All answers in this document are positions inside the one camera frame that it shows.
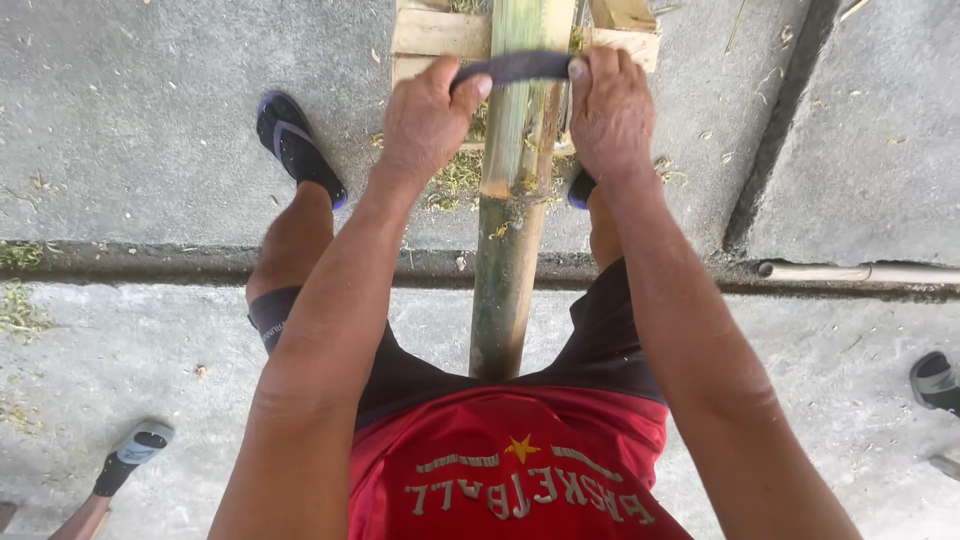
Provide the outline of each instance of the black shorts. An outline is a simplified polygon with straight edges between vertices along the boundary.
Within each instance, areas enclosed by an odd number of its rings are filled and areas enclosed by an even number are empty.
[[[251,322],[268,354],[280,339],[298,293],[300,287],[278,289],[250,306]],[[570,317],[573,334],[552,364],[500,384],[608,390],[666,405],[636,337],[623,259],[611,264],[573,303]],[[407,353],[397,344],[388,323],[360,397],[355,428],[360,430],[407,407],[486,384],[447,373]]]

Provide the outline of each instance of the red shirt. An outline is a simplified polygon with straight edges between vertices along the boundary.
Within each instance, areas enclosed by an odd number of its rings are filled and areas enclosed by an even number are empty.
[[[689,535],[653,496],[665,406],[567,387],[459,392],[354,435],[350,539]]]

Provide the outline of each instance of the yellow star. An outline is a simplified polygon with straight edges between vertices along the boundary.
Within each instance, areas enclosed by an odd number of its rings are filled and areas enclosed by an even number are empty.
[[[539,451],[540,449],[535,446],[530,446],[530,434],[527,434],[527,438],[523,439],[522,443],[516,442],[516,439],[510,437],[511,445],[507,447],[507,450],[503,451],[504,454],[507,452],[513,452],[517,457],[520,458],[520,463],[527,462],[527,455]]]

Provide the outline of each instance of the green bamboo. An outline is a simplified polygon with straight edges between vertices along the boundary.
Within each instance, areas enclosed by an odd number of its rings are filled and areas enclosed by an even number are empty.
[[[572,5],[573,0],[496,0],[491,54],[561,45],[565,50]],[[558,27],[566,37],[558,36]],[[481,380],[519,374],[561,88],[545,81],[518,83],[495,89],[489,98],[469,357],[470,376]]]

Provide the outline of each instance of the foot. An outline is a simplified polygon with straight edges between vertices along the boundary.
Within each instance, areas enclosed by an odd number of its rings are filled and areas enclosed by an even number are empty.
[[[910,385],[920,405],[960,417],[960,387],[943,353],[930,353],[917,360],[910,370]]]
[[[264,96],[257,110],[256,134],[297,185],[301,182],[320,184],[330,195],[333,209],[344,205],[347,190],[317,149],[306,115],[290,96],[282,92]]]
[[[597,182],[593,180],[586,169],[581,169],[580,174],[574,179],[573,184],[570,185],[570,190],[566,193],[566,200],[574,207],[586,210],[587,199],[590,198],[590,193],[593,192],[595,187],[597,187]]]
[[[130,436],[107,456],[104,470],[93,486],[93,494],[98,497],[113,497],[133,469],[153,459],[173,439],[173,430],[162,424],[144,422],[137,426]]]

